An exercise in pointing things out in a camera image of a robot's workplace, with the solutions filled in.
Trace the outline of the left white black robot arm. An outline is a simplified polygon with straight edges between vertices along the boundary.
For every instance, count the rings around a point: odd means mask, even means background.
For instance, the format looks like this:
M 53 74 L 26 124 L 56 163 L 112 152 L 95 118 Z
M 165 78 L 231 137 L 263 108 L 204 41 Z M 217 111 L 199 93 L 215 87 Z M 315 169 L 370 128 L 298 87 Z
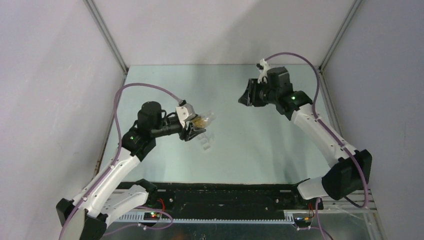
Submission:
M 119 136 L 116 155 L 109 164 L 73 199 L 58 202 L 56 210 L 62 225 L 59 239 L 99 240 L 113 222 L 132 209 L 156 206 L 157 187 L 145 179 L 118 196 L 112 194 L 153 150 L 157 138 L 177 134 L 188 142 L 204 133 L 213 120 L 210 113 L 195 113 L 185 101 L 170 114 L 156 101 L 144 103 L 128 132 Z

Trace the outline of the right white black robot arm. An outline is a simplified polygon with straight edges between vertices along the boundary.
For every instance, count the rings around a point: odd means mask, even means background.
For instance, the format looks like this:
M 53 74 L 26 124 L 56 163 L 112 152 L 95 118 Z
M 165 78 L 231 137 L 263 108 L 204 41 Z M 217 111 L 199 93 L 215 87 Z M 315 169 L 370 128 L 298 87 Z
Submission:
M 304 209 L 311 199 L 340 200 L 369 182 L 371 153 L 357 150 L 314 112 L 312 99 L 295 91 L 285 67 L 264 69 L 259 78 L 250 78 L 238 102 L 245 106 L 275 105 L 276 110 L 306 133 L 327 161 L 329 171 L 322 177 L 305 180 L 291 194 L 291 204 Z

